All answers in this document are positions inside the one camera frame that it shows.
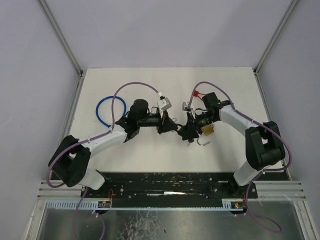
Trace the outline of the red cable padlock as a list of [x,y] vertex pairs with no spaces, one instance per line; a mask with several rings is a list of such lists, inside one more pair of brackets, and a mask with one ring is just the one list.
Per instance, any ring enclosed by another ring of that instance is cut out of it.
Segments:
[[193,93],[192,93],[192,97],[193,97],[193,98],[198,98],[198,99],[200,99],[201,101],[203,101],[203,96],[204,96],[204,95],[205,95],[205,94],[200,93],[200,92],[197,91],[197,90],[194,90]]

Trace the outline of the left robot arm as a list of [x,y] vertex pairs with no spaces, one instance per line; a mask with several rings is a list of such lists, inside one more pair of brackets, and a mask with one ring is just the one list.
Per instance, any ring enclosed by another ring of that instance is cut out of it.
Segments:
[[178,126],[167,112],[171,106],[169,99],[162,96],[157,101],[156,112],[151,113],[148,102],[137,99],[128,113],[106,133],[87,139],[66,136],[48,163],[50,171],[69,188],[82,185],[93,190],[100,189],[105,178],[98,170],[88,167],[90,159],[110,147],[130,141],[141,127],[155,127],[158,134],[176,131]]

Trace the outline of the large brass padlock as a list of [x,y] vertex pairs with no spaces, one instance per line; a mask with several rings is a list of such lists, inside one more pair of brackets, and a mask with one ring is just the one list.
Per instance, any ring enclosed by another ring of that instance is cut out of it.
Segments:
[[206,140],[205,142],[202,142],[202,139],[208,137],[211,134],[213,134],[214,131],[215,131],[214,128],[215,128],[215,125],[213,123],[212,124],[208,124],[208,125],[203,126],[203,127],[200,128],[202,133],[196,139],[196,143],[200,147],[204,147],[204,146],[207,146],[208,144],[210,144],[209,140]]

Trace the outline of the black-headed keys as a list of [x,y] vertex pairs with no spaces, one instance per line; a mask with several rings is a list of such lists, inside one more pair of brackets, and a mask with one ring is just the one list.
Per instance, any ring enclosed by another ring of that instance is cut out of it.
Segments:
[[194,139],[188,139],[188,140],[187,140],[187,146],[189,147],[190,144],[192,144],[193,142],[194,142]]

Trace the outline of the black padlock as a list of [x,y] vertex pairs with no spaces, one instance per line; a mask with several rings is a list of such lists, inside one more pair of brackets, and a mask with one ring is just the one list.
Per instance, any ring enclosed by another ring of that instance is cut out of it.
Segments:
[[175,124],[176,125],[176,128],[175,128],[175,132],[178,132],[183,126],[181,125],[181,124],[179,124],[179,123],[176,123]]

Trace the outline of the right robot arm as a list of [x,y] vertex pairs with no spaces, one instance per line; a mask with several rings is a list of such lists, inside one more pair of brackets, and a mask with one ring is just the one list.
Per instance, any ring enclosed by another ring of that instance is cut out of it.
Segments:
[[233,184],[245,186],[263,170],[285,158],[284,144],[279,139],[280,131],[275,122],[254,123],[238,112],[230,100],[220,101],[214,92],[204,95],[202,101],[205,109],[201,114],[196,114],[197,109],[187,102],[182,103],[187,121],[178,130],[178,135],[190,143],[198,141],[214,132],[216,122],[228,124],[242,134],[245,138],[246,161],[233,174]]

